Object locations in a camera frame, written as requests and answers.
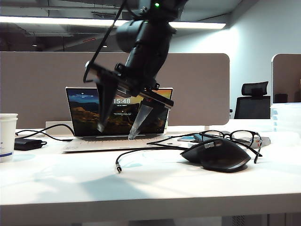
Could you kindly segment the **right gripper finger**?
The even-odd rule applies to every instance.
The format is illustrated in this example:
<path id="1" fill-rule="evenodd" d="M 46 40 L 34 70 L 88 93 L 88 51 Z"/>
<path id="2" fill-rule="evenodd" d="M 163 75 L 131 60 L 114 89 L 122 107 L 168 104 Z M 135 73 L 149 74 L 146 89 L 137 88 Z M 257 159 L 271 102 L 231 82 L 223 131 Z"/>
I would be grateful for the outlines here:
<path id="1" fill-rule="evenodd" d="M 147 134 L 144 128 L 150 134 L 163 134 L 169 109 L 163 104 L 154 99 L 144 98 L 140 104 L 139 112 L 131 127 L 128 135 L 128 140 L 133 140 L 143 131 Z"/>
<path id="2" fill-rule="evenodd" d="M 116 95 L 118 83 L 110 75 L 100 75 L 96 84 L 99 93 L 99 122 L 98 130 L 103 132 L 107 124 L 107 119 L 112 111 L 113 100 Z"/>

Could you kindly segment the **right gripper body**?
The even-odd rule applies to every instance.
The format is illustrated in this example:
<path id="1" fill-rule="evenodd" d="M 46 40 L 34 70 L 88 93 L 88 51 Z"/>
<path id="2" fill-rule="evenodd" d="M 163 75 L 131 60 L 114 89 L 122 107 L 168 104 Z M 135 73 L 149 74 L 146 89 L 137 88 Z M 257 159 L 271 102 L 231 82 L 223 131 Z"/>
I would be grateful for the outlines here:
<path id="1" fill-rule="evenodd" d="M 154 93 L 159 88 L 156 76 L 164 64 L 172 35 L 176 30 L 167 21 L 129 21 L 116 30 L 116 40 L 121 50 L 127 52 L 125 64 L 116 64 L 110 71 L 95 63 L 99 51 L 85 65 L 85 73 L 110 75 L 118 83 L 118 89 L 126 90 L 133 97 L 142 96 L 163 103 L 167 108 L 174 103 Z"/>

